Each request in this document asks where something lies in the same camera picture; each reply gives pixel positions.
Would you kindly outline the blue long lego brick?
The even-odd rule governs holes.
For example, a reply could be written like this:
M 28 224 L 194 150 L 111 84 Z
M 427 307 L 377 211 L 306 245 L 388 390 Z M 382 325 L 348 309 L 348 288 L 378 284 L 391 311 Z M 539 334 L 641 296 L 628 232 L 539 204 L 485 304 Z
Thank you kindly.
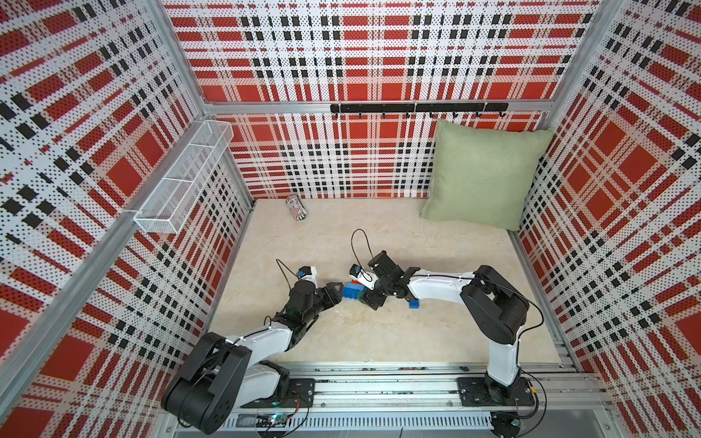
M 365 292 L 366 288 L 360 283 L 355 283 L 355 282 L 349 282 L 346 283 L 343 287 L 343 292 L 342 296 L 345 297 L 345 299 L 354 299 L 354 294 L 357 292 Z

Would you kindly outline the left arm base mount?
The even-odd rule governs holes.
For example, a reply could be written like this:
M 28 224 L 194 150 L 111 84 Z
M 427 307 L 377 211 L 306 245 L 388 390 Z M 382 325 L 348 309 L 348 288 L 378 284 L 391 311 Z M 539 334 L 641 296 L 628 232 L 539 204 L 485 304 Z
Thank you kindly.
M 280 394 L 244 404 L 242 409 L 296 408 L 298 403 L 301 408 L 312 407 L 315 386 L 314 379 L 291 379 Z

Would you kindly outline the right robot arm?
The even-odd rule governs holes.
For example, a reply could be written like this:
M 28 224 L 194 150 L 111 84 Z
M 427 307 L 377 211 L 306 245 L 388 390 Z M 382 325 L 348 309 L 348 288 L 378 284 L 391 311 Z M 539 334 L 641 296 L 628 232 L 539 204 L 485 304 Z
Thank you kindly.
M 491 266 L 454 274 L 422 268 L 404 270 L 383 251 L 369 262 L 367 270 L 352 266 L 350 278 L 366 288 L 359 301 L 373 310 L 383 306 L 387 297 L 465 305 L 489 340 L 487 383 L 509 388 L 520 376 L 518 336 L 526 323 L 530 302 Z

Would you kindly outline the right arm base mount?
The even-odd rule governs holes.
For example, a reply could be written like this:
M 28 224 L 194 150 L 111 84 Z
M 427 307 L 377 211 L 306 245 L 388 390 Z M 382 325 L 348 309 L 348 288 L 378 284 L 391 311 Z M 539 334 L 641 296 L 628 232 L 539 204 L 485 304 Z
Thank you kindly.
M 462 377 L 456 380 L 457 392 L 463 406 L 507 406 L 534 407 L 535 395 L 530 382 L 518 376 L 510 386 L 505 387 L 485 377 Z

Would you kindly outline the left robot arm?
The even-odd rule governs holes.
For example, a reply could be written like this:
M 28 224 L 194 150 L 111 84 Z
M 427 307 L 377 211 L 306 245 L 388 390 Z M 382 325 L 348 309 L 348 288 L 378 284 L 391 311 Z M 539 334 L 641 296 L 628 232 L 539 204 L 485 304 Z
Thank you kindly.
M 259 400 L 286 401 L 290 372 L 270 357 L 294 348 L 325 310 L 341 303 L 343 284 L 301 279 L 270 323 L 246 334 L 208 332 L 169 382 L 161 407 L 178 422 L 213 434 L 230 412 Z

